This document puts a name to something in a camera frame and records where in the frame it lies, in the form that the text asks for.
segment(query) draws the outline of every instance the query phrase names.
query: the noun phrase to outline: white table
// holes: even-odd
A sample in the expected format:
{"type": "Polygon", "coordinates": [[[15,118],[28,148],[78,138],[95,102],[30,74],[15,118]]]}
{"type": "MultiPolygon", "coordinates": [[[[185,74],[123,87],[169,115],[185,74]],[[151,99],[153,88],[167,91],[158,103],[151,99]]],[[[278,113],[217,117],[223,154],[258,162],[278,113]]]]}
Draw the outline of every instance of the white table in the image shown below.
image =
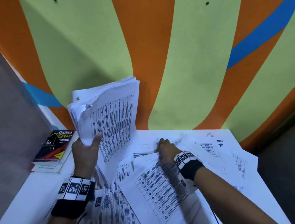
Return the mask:
{"type": "MultiPolygon", "coordinates": [[[[145,133],[157,134],[158,131],[138,131],[140,135],[145,133]]],[[[166,135],[176,134],[177,130],[166,131],[166,135]]],[[[210,132],[214,136],[232,140],[231,147],[234,151],[241,151],[240,145],[235,141],[229,130],[190,130],[182,132],[194,132],[206,137],[210,132]]],[[[37,224],[43,219],[59,191],[64,178],[69,177],[74,169],[73,156],[66,161],[61,174],[31,173],[26,182],[11,202],[6,213],[0,220],[0,224],[37,224]]],[[[252,195],[249,197],[264,212],[279,224],[290,223],[277,201],[263,182],[258,173],[252,178],[252,195]]]]}

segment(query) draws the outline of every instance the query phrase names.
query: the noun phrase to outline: forearm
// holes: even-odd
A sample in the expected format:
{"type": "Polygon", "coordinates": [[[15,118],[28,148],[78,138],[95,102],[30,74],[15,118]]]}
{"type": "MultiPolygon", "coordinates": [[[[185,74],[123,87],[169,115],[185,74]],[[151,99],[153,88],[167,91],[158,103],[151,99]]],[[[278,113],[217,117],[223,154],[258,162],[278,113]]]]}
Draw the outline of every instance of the forearm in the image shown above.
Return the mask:
{"type": "Polygon", "coordinates": [[[227,223],[276,223],[233,186],[205,167],[195,174],[194,182],[212,210],[227,223]]]}
{"type": "Polygon", "coordinates": [[[48,224],[76,224],[77,219],[67,219],[64,217],[55,217],[52,216],[48,224]]]}

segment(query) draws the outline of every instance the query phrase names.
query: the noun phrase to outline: hand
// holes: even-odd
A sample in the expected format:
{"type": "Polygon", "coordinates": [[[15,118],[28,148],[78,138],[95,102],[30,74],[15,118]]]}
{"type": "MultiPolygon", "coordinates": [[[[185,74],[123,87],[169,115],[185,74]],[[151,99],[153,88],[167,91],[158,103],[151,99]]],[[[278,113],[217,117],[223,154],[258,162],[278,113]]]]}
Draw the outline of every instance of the hand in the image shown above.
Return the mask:
{"type": "Polygon", "coordinates": [[[160,154],[159,159],[162,163],[173,163],[174,157],[182,152],[174,144],[171,144],[168,139],[164,140],[163,138],[159,141],[159,146],[157,152],[160,154]]]}
{"type": "Polygon", "coordinates": [[[90,179],[98,158],[98,149],[102,133],[94,137],[90,146],[83,145],[80,138],[72,144],[72,152],[75,162],[74,176],[90,179]]]}

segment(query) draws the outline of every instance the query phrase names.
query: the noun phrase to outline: gray wall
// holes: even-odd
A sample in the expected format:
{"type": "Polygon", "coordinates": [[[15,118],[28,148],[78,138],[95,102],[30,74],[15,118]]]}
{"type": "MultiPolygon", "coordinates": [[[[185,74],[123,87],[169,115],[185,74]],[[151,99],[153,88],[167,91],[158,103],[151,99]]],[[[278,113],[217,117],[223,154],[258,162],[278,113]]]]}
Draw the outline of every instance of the gray wall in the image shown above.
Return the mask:
{"type": "Polygon", "coordinates": [[[0,102],[1,219],[52,127],[1,54],[0,102]]]}
{"type": "Polygon", "coordinates": [[[295,223],[295,126],[258,155],[258,172],[285,212],[295,223]]]}

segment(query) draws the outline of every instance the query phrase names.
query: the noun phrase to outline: black cable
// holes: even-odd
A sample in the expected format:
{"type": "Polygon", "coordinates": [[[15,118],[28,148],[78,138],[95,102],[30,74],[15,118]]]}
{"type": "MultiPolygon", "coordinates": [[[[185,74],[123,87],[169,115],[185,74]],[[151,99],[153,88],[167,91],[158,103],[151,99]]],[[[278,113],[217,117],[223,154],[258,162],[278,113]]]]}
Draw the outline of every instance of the black cable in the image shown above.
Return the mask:
{"type": "Polygon", "coordinates": [[[215,215],[215,213],[213,212],[211,206],[209,206],[209,207],[210,207],[210,209],[211,209],[211,211],[212,211],[212,213],[213,213],[213,215],[214,215],[214,218],[216,219],[217,224],[219,224],[219,222],[218,222],[218,220],[217,220],[217,218],[216,218],[216,215],[215,215]]]}
{"type": "Polygon", "coordinates": [[[82,215],[82,217],[79,219],[79,221],[77,222],[77,224],[79,224],[79,222],[81,221],[81,219],[83,219],[87,214],[88,214],[88,213],[84,213],[84,214],[82,215]]]}

